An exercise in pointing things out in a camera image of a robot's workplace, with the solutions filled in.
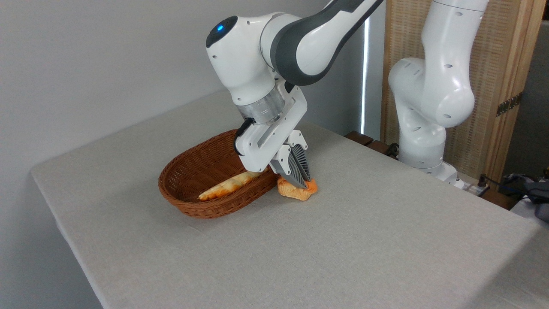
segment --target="brown wicker basket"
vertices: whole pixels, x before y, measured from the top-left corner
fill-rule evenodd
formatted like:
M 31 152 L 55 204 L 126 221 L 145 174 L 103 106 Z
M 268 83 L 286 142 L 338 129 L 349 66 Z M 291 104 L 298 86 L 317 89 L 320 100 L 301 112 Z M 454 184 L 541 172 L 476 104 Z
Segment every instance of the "brown wicker basket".
M 276 174 L 267 168 L 227 196 L 206 202 L 198 200 L 202 192 L 246 171 L 233 150 L 235 132 L 221 133 L 181 153 L 160 174 L 160 193 L 182 213 L 201 219 L 221 217 L 241 209 L 276 186 Z

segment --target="gray tablecloth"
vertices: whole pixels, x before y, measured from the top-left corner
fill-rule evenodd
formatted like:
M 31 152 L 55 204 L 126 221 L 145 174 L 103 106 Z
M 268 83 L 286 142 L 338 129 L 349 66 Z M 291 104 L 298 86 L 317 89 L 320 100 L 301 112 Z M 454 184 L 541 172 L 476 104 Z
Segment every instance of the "gray tablecloth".
M 220 92 L 32 170 L 105 308 L 548 308 L 548 231 L 318 126 L 320 187 L 187 217 L 157 179 L 242 119 Z

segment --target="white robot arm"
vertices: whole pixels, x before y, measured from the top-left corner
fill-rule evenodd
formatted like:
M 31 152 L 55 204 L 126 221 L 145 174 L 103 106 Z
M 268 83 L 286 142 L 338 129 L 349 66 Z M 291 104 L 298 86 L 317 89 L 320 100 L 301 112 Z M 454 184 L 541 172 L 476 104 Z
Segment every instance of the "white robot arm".
M 260 172 L 270 165 L 305 187 L 310 180 L 307 143 L 294 130 L 307 111 L 299 86 L 326 75 L 342 46 L 381 2 L 332 0 L 303 19 L 286 13 L 232 16 L 211 30 L 208 56 L 245 119 L 235 150 L 247 170 Z M 447 174 L 444 128 L 463 122 L 473 109 L 469 57 L 487 3 L 433 0 L 422 36 L 427 60 L 403 59 L 390 73 L 401 128 L 399 159 L 426 173 Z
M 475 98 L 469 83 L 473 41 L 488 0 L 434 0 L 422 42 L 425 60 L 405 58 L 389 74 L 400 126 L 399 160 L 456 183 L 454 167 L 442 161 L 446 130 L 464 122 Z
M 272 169 L 297 187 L 310 180 L 307 143 L 294 128 L 307 111 L 299 86 L 319 81 L 382 0 L 333 0 L 313 16 L 232 16 L 206 40 L 208 56 L 245 119 L 235 150 L 247 170 Z

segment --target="bread roll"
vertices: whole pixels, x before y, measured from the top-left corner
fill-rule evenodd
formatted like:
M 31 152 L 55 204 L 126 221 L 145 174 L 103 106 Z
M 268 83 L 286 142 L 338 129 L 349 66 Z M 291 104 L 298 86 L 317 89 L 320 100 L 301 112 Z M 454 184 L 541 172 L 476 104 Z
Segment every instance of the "bread roll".
M 204 202 L 226 196 L 240 189 L 259 175 L 261 175 L 261 173 L 249 171 L 238 174 L 204 191 L 198 196 L 198 199 Z
M 280 177 L 278 178 L 278 193 L 282 196 L 295 198 L 300 201 L 306 201 L 313 193 L 316 193 L 318 186 L 316 185 L 316 181 L 314 179 L 311 179 L 311 181 L 305 181 L 305 184 L 307 185 L 307 189 L 301 189 L 295 187 L 287 180 Z

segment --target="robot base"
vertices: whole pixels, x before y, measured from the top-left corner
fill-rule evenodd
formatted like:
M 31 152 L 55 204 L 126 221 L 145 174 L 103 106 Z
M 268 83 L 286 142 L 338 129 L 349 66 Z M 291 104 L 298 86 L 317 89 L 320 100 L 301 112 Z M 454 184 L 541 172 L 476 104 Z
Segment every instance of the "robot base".
M 446 162 L 442 162 L 436 167 L 418 168 L 418 169 L 426 174 L 429 174 L 431 176 L 434 176 L 444 181 L 445 183 L 449 183 L 459 189 L 463 189 L 463 187 L 465 186 L 465 183 L 463 182 L 463 180 L 460 180 L 457 177 L 456 168 L 449 165 Z

